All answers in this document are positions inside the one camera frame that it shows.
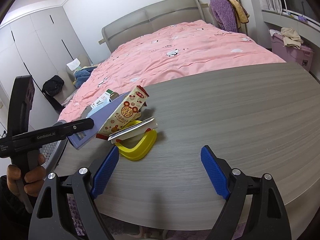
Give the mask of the left hand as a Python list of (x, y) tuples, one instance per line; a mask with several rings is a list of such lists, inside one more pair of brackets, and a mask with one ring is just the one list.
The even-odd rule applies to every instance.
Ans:
[[(40, 153), (38, 155), (39, 165), (33, 170), (29, 171), (25, 176), (24, 180), (27, 185), (24, 186), (24, 191), (26, 194), (37, 197), (41, 188), (44, 184), (44, 177), (46, 176), (46, 169), (42, 166), (46, 161), (44, 155)], [(16, 165), (10, 164), (7, 167), (7, 185), (9, 190), (22, 201), (21, 194), (18, 190), (16, 181), (21, 179), (21, 171)]]

